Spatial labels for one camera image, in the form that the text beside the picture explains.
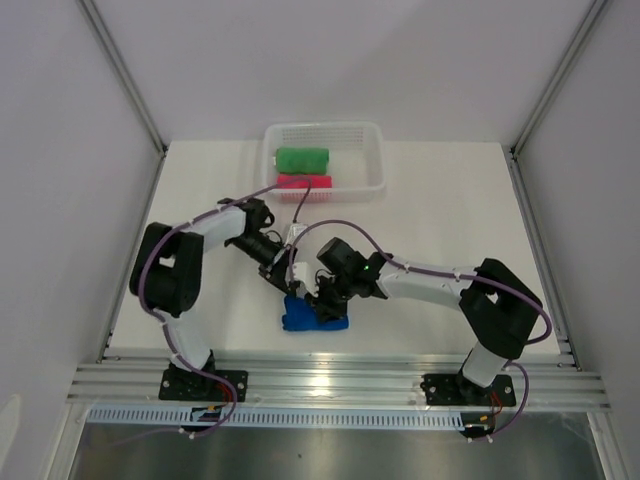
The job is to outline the green towel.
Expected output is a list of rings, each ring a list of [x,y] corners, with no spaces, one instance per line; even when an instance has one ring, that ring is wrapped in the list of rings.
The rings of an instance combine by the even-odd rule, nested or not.
[[[275,167],[282,174],[325,175],[330,152],[317,147],[281,147],[275,154]]]

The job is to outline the pink towel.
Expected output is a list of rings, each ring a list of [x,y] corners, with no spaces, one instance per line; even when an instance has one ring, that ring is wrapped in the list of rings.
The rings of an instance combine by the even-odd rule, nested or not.
[[[332,189],[333,180],[329,175],[280,174],[276,185],[280,189]]]

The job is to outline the white plastic basket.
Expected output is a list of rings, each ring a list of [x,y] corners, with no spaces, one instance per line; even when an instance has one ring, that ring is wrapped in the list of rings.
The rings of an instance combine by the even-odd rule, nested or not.
[[[281,123],[268,127],[258,167],[268,187],[304,175],[270,195],[281,202],[367,202],[385,191],[386,172],[380,128],[368,121]]]

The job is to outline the blue towel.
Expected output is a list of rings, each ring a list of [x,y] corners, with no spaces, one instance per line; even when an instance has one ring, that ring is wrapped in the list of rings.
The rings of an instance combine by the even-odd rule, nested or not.
[[[349,318],[321,322],[315,311],[301,298],[287,295],[284,298],[282,329],[287,332],[342,331],[349,328]]]

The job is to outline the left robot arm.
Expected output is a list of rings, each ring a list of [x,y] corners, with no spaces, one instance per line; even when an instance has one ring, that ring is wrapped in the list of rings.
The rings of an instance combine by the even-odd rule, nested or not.
[[[225,198],[216,207],[179,226],[153,222],[141,241],[129,290],[145,313],[159,322],[171,352],[159,391],[162,400],[214,400],[232,396],[246,379],[231,380],[216,371],[211,347],[188,312],[202,285],[205,253],[234,246],[257,262],[259,275],[287,292],[291,246],[265,229],[275,217],[257,198]]]

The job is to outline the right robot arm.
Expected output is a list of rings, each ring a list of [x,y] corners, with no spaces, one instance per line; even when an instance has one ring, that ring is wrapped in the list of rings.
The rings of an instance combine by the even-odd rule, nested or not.
[[[542,316],[540,299],[501,261],[471,269],[415,264],[386,252],[369,257],[334,238],[317,259],[329,271],[305,301],[322,323],[345,316],[354,297],[409,299],[459,311],[476,337],[456,380],[468,403],[489,396],[493,381],[522,354]]]

